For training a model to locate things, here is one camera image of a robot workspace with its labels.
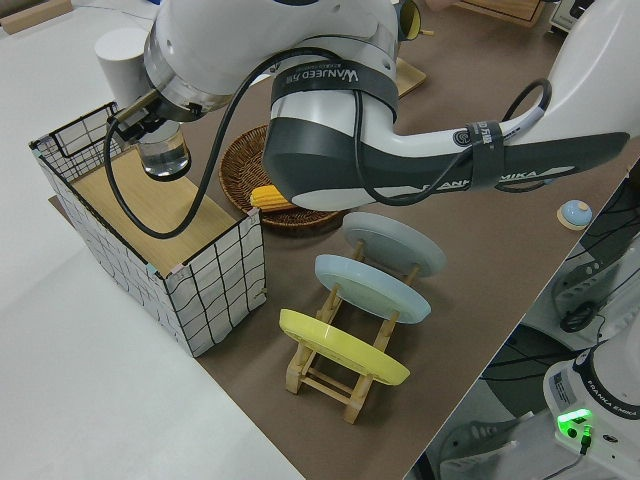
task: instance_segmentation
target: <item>white cylinder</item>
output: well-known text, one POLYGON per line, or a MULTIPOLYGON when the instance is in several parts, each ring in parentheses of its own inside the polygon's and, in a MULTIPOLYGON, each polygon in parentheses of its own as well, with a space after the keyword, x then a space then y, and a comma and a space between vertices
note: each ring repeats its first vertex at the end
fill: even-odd
POLYGON ((104 34, 94 50, 119 108, 131 105, 149 91, 143 64, 147 32, 122 28, 104 34))

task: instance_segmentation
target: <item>black cable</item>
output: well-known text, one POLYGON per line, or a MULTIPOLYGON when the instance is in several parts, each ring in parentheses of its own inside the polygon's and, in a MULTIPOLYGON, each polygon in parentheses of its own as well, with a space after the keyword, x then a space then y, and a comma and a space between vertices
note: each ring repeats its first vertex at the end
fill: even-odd
POLYGON ((600 306, 595 302, 582 302, 576 308, 567 312, 560 320, 560 328, 567 333, 576 333, 584 330, 589 325, 600 310, 600 306))
POLYGON ((551 480, 552 478, 556 478, 558 475, 563 474, 564 472, 566 472, 567 470, 575 467, 576 465, 578 465, 581 461, 582 458, 584 457, 584 455, 580 455, 578 457, 578 459, 573 462, 571 465, 567 465, 566 467, 562 467, 560 470, 558 470, 557 472, 552 473, 551 475, 547 475, 546 477, 544 477, 542 480, 551 480))
MULTIPOLYGON (((527 355, 526 353, 524 353, 522 350, 520 350, 520 349, 519 349, 518 347, 516 347, 515 345, 511 345, 510 343, 505 343, 505 346, 506 346, 507 348, 510 348, 510 349, 511 349, 511 350, 513 350, 514 352, 516 352, 516 353, 518 353, 518 354, 522 355, 522 356, 523 356, 523 357, 525 357, 525 358, 529 358, 529 357, 530 357, 530 355, 527 355)), ((536 363, 538 363, 538 364, 540 364, 540 365, 544 365, 545 367, 550 367, 550 366, 551 366, 551 364, 546 363, 546 362, 542 362, 542 361, 540 361, 540 360, 538 360, 538 359, 535 359, 535 360, 534 360, 534 359, 531 359, 531 361, 536 362, 536 363)))
POLYGON ((363 104, 362 104, 362 93, 358 90, 354 92, 355 97, 355 105, 356 105, 356 117, 355 117, 355 126, 353 132, 353 143, 354 143, 354 155, 355 155, 355 165, 356 165, 356 173, 358 174, 358 180, 360 181, 360 185, 365 189, 365 191, 369 194, 371 198, 375 201, 380 202, 384 205, 391 205, 394 207, 406 207, 408 205, 414 205, 422 200, 426 199, 433 192, 438 189, 447 176, 447 174, 455 168, 457 165, 465 161, 466 159, 471 157, 473 153, 472 147, 467 147, 462 152, 458 153, 453 157, 451 162, 440 172, 438 178, 436 178, 429 187, 425 188, 419 193, 409 193, 403 195, 397 195, 395 197, 386 197, 380 193, 369 183, 366 179, 366 172, 363 163, 363 155, 362 155, 362 117, 363 117, 363 104))
POLYGON ((531 362, 533 360, 543 360, 545 358, 556 358, 556 357, 564 357, 567 356, 569 357, 569 359, 575 358, 577 357, 580 353, 582 353, 583 350, 576 350, 573 352, 558 352, 558 353, 548 353, 548 354, 544 354, 544 355, 528 355, 524 358, 516 358, 514 360, 504 360, 501 362, 493 362, 490 363, 487 368, 497 368, 497 367, 504 367, 507 365, 515 365, 518 363, 524 363, 524 362, 531 362))
POLYGON ((635 205, 633 207, 629 207, 629 208, 621 208, 620 210, 605 210, 602 213, 604 213, 606 215, 612 215, 614 213, 633 212, 633 211, 636 211, 638 208, 640 208, 640 204, 635 205))
POLYGON ((520 95, 516 97, 516 99, 507 109, 507 113, 505 113, 504 117, 502 117, 502 121, 506 122, 507 120, 511 120, 511 117, 523 102, 523 100, 527 98, 527 96, 538 87, 542 87, 542 98, 540 99, 540 103, 538 103, 538 107, 546 111, 549 107, 549 103, 551 102, 551 95, 553 90, 551 88, 551 82, 549 80, 547 80, 546 78, 539 78, 531 82, 524 88, 524 90, 522 90, 522 92, 520 92, 520 95))
POLYGON ((598 302, 598 305, 602 305, 600 308, 603 308, 606 305, 607 300, 609 299, 609 297, 611 295, 613 295, 614 293, 616 293, 618 290, 620 290, 629 280, 631 280, 633 277, 636 276, 636 274, 640 272, 640 268, 637 268, 633 271, 633 273, 631 275, 629 275, 627 278, 625 278, 620 285, 618 285, 616 288, 614 288, 613 290, 611 290, 607 295, 605 295, 602 300, 600 300, 598 302))
POLYGON ((547 372, 534 373, 533 375, 524 375, 522 377, 511 377, 511 378, 480 377, 480 380, 484 380, 485 382, 519 382, 520 380, 528 380, 530 378, 544 377, 546 374, 547 372))
POLYGON ((95 5, 74 5, 74 8, 97 8, 99 10, 111 10, 112 12, 120 12, 125 15, 129 15, 135 18, 141 18, 143 20, 149 20, 153 22, 155 18, 143 17, 142 15, 136 15, 135 13, 125 12, 124 10, 120 10, 119 8, 110 8, 110 7, 97 7, 95 5))
POLYGON ((134 223, 136 227, 138 227, 140 230, 142 230, 144 233, 146 233, 150 237, 166 240, 168 238, 176 237, 189 226, 189 224, 195 218, 196 213, 200 208, 200 204, 204 199, 207 186, 211 181, 211 177, 213 175, 213 171, 215 168, 216 161, 218 159, 218 155, 220 154, 220 149, 222 148, 222 141, 224 140, 225 133, 227 131, 229 123, 231 122, 231 118, 235 112, 235 109, 238 106, 238 103, 242 99, 243 95, 249 89, 253 81, 256 78, 258 78, 258 76, 260 76, 262 73, 264 73, 269 67, 271 67, 276 63, 282 62, 283 60, 287 60, 289 58, 298 57, 298 56, 320 56, 320 57, 325 57, 330 59, 339 58, 335 53, 329 50, 325 50, 323 48, 317 48, 317 47, 294 48, 291 50, 286 50, 284 52, 279 52, 272 55, 271 57, 267 58, 264 62, 262 62, 260 65, 255 67, 249 73, 249 75, 243 80, 242 84, 238 87, 238 89, 234 93, 231 101, 229 102, 229 105, 227 106, 224 112, 222 120, 220 121, 215 140, 211 147, 211 152, 209 153, 209 159, 207 160, 204 174, 202 175, 202 179, 200 180, 200 185, 198 186, 196 196, 193 199, 193 203, 191 204, 189 211, 187 212, 182 222, 180 222, 180 224, 177 227, 175 227, 173 230, 170 230, 168 232, 157 232, 149 228, 148 226, 146 226, 133 213, 133 211, 129 208, 124 198, 122 197, 122 193, 118 188, 116 179, 113 174, 113 168, 111 165, 111 151, 110 151, 111 141, 117 129, 118 121, 115 118, 112 118, 110 120, 109 127, 107 128, 107 134, 105 136, 104 148, 103 148, 105 171, 107 174, 109 185, 113 190, 113 194, 116 197, 118 204, 120 205, 120 207, 125 212, 127 217, 129 217, 129 219, 134 223))
POLYGON ((597 314, 596 317, 600 317, 602 319, 602 323, 600 323, 598 332, 596 333, 596 344, 593 346, 594 348, 598 347, 602 343, 602 327, 604 327, 604 324, 607 321, 607 318, 604 315, 597 314))
POLYGON ((607 208, 605 208, 602 213, 608 213, 613 207, 615 207, 618 202, 620 200, 622 200, 622 197, 624 196, 624 191, 626 190, 627 187, 627 182, 623 181, 622 184, 620 185, 620 187, 618 187, 617 190, 617 197, 615 200, 613 200, 613 197, 611 197, 611 199, 609 199, 609 202, 607 203, 607 208))
POLYGON ((592 245, 590 245, 589 247, 585 248, 582 252, 580 253, 576 253, 575 255, 572 255, 570 257, 567 257, 565 259, 565 262, 568 262, 569 260, 573 260, 574 258, 578 258, 581 255, 584 255, 585 253, 591 251, 591 249, 593 249, 594 247, 596 247, 597 245, 599 245, 600 243, 604 242, 607 238, 609 238, 611 235, 613 235, 614 233, 622 230, 623 228, 628 228, 628 227, 635 227, 637 225, 640 225, 640 222, 638 223, 631 223, 631 224, 623 224, 622 226, 616 228, 615 230, 611 230, 609 231, 609 233, 607 233, 607 235, 605 235, 604 237, 602 237, 600 240, 594 242, 592 245))
MULTIPOLYGON (((538 107, 546 111, 549 103, 551 102, 551 82, 549 82, 549 80, 547 80, 546 78, 539 78, 538 80, 534 80, 533 82, 531 82, 522 92, 520 92, 520 95, 516 97, 516 99, 507 109, 507 113, 504 114, 502 121, 506 122, 507 120, 510 120, 523 100, 527 98, 527 96, 538 87, 542 87, 542 98, 540 99, 538 107)), ((534 190, 538 190, 539 188, 544 187, 546 184, 547 183, 544 181, 536 182, 526 187, 508 187, 506 185, 498 184, 494 188, 504 193, 528 193, 533 192, 534 190)))
MULTIPOLYGON (((535 88, 538 88, 538 87, 542 87, 543 89, 542 98, 540 99, 540 103, 538 104, 538 107, 541 108, 542 110, 546 110, 547 107, 549 106, 549 102, 551 101, 552 88, 549 80, 547 80, 546 78, 541 78, 531 82, 529 85, 527 85, 527 87, 525 87, 525 89, 518 95, 518 97, 511 104, 502 121, 504 122, 506 120, 509 120, 511 118, 511 115, 513 115, 513 112, 520 105, 520 103, 522 103, 522 101, 529 95, 529 93, 531 93, 535 88)), ((365 191, 371 198, 373 198, 375 201, 379 203, 382 203, 384 205, 394 206, 394 207, 405 207, 408 205, 414 205, 418 202, 425 200, 427 197, 431 196, 433 192, 435 192, 438 188, 440 188, 445 177, 453 168, 460 165, 462 162, 468 160, 473 155, 472 146, 467 147, 462 152, 458 153, 455 157, 453 157, 451 162, 449 162, 449 164, 442 170, 440 175, 438 175, 438 178, 436 178, 431 183, 431 185, 429 185, 429 187, 425 188, 421 192, 397 195, 394 197, 386 197, 380 194, 369 183, 369 181, 366 178, 366 172, 365 172, 364 164, 362 161, 363 155, 362 155, 362 145, 361 145, 362 116, 363 116, 362 115, 362 112, 363 112, 362 94, 356 90, 354 91, 354 96, 355 96, 355 104, 356 104, 356 120, 355 120, 355 126, 354 126, 353 141, 354 141, 356 173, 358 174, 358 180, 360 181, 360 185, 365 189, 365 191)), ((507 192, 507 193, 524 193, 524 192, 537 190, 538 188, 544 185, 546 185, 545 182, 540 182, 540 184, 536 184, 530 187, 523 187, 523 188, 511 188, 511 187, 505 187, 500 185, 496 185, 495 188, 502 192, 507 192)))
POLYGON ((638 218, 640 218, 640 215, 636 215, 633 218, 630 218, 629 220, 627 220, 626 222, 624 222, 622 225, 619 225, 617 227, 614 227, 610 230, 605 230, 604 232, 600 232, 600 233, 590 233, 590 232, 586 232, 585 235, 592 237, 592 238, 600 238, 603 237, 605 235, 608 235, 610 232, 617 232, 618 230, 620 230, 621 228, 627 227, 627 226, 633 226, 631 225, 632 222, 634 222, 635 220, 638 220, 638 218))

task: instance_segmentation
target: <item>clear glass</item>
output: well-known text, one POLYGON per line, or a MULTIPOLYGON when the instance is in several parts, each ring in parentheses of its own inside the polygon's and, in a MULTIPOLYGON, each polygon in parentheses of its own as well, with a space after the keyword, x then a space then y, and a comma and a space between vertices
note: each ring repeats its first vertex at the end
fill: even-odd
POLYGON ((176 180, 191 166, 191 155, 177 122, 167 121, 155 132, 142 137, 138 152, 144 171, 154 180, 176 180))

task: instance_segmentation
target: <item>yellow plate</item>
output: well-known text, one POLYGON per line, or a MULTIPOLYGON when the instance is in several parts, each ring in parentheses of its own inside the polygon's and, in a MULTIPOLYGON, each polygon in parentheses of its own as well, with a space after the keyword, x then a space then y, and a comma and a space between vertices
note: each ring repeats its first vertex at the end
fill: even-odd
POLYGON ((409 376, 409 370, 386 353, 302 313, 281 310, 280 328, 320 355, 380 383, 400 385, 409 376))

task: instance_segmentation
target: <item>light blue plate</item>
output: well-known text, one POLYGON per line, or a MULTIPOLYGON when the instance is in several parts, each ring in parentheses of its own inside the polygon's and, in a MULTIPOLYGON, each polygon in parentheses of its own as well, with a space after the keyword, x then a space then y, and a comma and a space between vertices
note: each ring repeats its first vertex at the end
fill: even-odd
POLYGON ((431 239, 389 217, 352 212, 344 217, 342 231, 354 248, 359 240, 364 242, 365 258, 403 275, 419 265, 418 276, 429 277, 447 263, 446 255, 431 239))
POLYGON ((418 292, 395 277, 350 258, 316 257, 316 277, 329 290, 340 285, 338 296, 377 317, 389 319, 399 312, 398 323, 419 323, 431 306, 418 292))

